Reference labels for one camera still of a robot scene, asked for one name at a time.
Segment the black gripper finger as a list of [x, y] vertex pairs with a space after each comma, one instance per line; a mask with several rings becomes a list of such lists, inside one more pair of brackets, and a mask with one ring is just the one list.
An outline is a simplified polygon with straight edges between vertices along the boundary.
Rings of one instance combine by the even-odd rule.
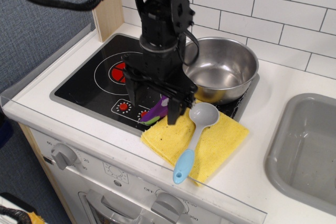
[[168, 102], [167, 123], [168, 125], [174, 125], [177, 119], [184, 115], [188, 106], [187, 98], [172, 97]]
[[139, 105], [143, 102], [148, 94], [148, 86], [143, 79], [137, 79], [128, 74], [125, 75], [125, 86], [129, 99], [133, 105]]

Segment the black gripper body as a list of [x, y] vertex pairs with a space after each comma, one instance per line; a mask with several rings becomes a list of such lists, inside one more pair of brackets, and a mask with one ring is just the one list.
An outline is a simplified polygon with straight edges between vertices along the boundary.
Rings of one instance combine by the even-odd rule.
[[126, 74], [146, 81], [148, 89], [166, 97], [187, 98], [188, 103], [195, 100], [196, 85], [183, 71], [181, 54], [177, 49], [142, 53], [128, 52], [122, 55]]

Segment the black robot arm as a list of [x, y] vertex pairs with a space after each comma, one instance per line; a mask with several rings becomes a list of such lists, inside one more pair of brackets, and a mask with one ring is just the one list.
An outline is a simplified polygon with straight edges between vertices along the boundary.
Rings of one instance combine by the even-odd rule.
[[141, 18], [139, 39], [142, 53], [127, 53], [125, 85], [132, 104], [138, 104], [152, 89], [169, 98], [167, 122], [176, 123], [195, 101], [196, 85], [186, 76], [183, 66], [192, 65], [199, 56], [185, 58], [186, 38], [197, 39], [188, 28], [195, 12], [189, 0], [135, 0]]

